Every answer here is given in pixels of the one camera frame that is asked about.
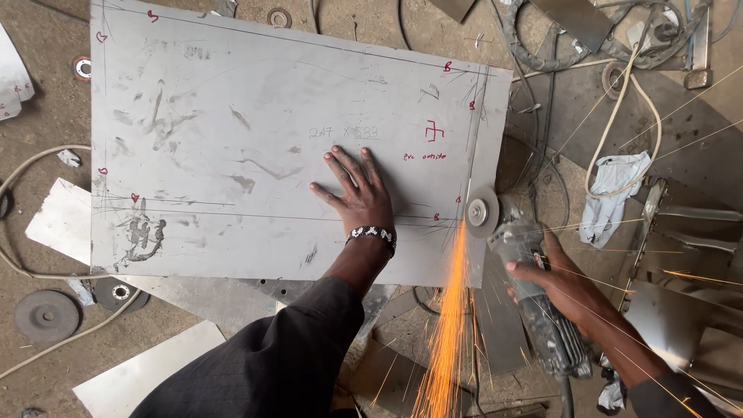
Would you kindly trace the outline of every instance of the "black and white bracelet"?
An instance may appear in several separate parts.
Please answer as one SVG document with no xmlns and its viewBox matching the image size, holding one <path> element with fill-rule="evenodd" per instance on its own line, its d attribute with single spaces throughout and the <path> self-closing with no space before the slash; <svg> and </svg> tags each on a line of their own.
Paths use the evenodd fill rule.
<svg viewBox="0 0 743 418">
<path fill-rule="evenodd" d="M 395 248 L 397 248 L 398 246 L 398 241 L 395 239 L 394 236 L 392 236 L 391 233 L 389 233 L 385 229 L 379 228 L 378 226 L 360 226 L 359 228 L 355 228 L 346 236 L 346 245 L 348 245 L 348 241 L 351 241 L 354 238 L 361 237 L 362 235 L 373 235 L 375 237 L 384 239 L 389 244 L 389 250 L 392 252 L 392 255 L 389 256 L 389 258 L 393 258 L 395 256 Z"/>
</svg>

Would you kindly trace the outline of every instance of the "black sleeve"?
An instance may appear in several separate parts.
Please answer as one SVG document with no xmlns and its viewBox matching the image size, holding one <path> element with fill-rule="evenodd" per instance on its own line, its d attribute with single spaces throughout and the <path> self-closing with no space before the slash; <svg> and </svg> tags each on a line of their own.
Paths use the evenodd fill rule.
<svg viewBox="0 0 743 418">
<path fill-rule="evenodd" d="M 170 376 L 131 418 L 327 417 L 343 356 L 363 319 L 347 282 L 320 279 L 275 316 L 247 325 Z"/>
<path fill-rule="evenodd" d="M 694 417 L 692 411 L 703 418 L 722 418 L 686 376 L 675 373 L 667 373 L 656 377 L 655 381 L 648 379 L 635 385 L 629 390 L 629 400 L 632 401 L 632 409 L 637 418 Z"/>
</svg>

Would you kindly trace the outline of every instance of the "red marking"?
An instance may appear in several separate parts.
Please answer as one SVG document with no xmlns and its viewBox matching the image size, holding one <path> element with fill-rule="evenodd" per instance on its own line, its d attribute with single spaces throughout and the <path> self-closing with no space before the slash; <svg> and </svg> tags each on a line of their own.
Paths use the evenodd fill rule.
<svg viewBox="0 0 743 418">
<path fill-rule="evenodd" d="M 428 122 L 433 123 L 433 128 L 426 128 L 426 138 L 428 138 L 428 131 L 433 131 L 433 139 L 429 139 L 428 142 L 436 141 L 436 132 L 441 132 L 441 137 L 444 137 L 444 131 L 441 129 L 436 129 L 436 122 L 433 120 L 428 120 Z"/>
</svg>

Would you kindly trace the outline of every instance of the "cutting disc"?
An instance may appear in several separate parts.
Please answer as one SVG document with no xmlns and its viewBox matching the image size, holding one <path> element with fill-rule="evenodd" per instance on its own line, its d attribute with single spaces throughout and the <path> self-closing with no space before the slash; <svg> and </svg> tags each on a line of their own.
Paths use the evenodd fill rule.
<svg viewBox="0 0 743 418">
<path fill-rule="evenodd" d="M 134 296 L 137 288 L 123 282 L 121 280 L 114 279 L 113 277 L 104 277 L 98 279 L 95 282 L 95 288 L 93 289 L 93 295 L 96 298 L 98 304 L 108 309 L 111 312 L 119 310 L 123 304 Z M 137 300 L 132 302 L 126 311 L 123 313 L 131 313 L 141 308 L 149 300 L 149 293 L 142 292 L 137 296 Z"/>
<path fill-rule="evenodd" d="M 57 343 L 72 335 L 80 324 L 77 306 L 63 293 L 39 290 L 16 305 L 13 321 L 21 334 L 38 343 Z"/>
<path fill-rule="evenodd" d="M 470 192 L 464 211 L 467 230 L 475 238 L 488 238 L 498 227 L 500 207 L 498 196 L 490 187 L 480 186 Z"/>
</svg>

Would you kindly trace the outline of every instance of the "left hand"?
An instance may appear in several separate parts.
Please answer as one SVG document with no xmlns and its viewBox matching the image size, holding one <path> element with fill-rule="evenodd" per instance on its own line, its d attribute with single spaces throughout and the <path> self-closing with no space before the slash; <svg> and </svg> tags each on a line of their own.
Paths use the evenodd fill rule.
<svg viewBox="0 0 743 418">
<path fill-rule="evenodd" d="M 310 190 L 338 211 L 345 233 L 360 226 L 376 226 L 396 237 L 392 201 L 384 187 L 379 167 L 374 162 L 372 151 L 368 148 L 361 149 L 366 173 L 353 157 L 337 145 L 333 145 L 331 151 L 323 157 L 340 181 L 343 197 L 335 196 L 315 182 L 310 183 Z"/>
</svg>

